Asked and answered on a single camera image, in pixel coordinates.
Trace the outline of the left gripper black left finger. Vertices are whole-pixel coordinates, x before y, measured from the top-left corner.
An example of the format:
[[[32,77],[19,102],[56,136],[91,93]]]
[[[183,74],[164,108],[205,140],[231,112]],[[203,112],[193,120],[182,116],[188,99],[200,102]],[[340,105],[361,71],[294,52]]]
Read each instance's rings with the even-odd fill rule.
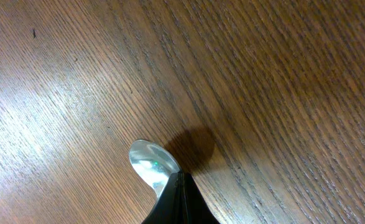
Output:
[[[160,198],[142,224],[179,224],[182,223],[182,174],[173,173]]]

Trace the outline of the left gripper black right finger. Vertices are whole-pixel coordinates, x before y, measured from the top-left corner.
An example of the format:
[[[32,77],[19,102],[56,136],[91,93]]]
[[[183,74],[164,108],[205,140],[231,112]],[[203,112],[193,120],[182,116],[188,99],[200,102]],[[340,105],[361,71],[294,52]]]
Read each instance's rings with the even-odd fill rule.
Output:
[[[208,208],[191,174],[182,176],[183,222],[188,224],[219,224]]]

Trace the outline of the steel teaspoon one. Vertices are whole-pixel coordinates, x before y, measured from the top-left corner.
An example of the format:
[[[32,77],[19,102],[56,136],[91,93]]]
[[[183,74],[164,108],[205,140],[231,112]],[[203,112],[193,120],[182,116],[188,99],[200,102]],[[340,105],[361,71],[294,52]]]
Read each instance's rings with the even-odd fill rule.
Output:
[[[171,153],[145,139],[138,139],[131,144],[129,160],[139,177],[154,190],[157,198],[164,191],[170,176],[182,169]]]

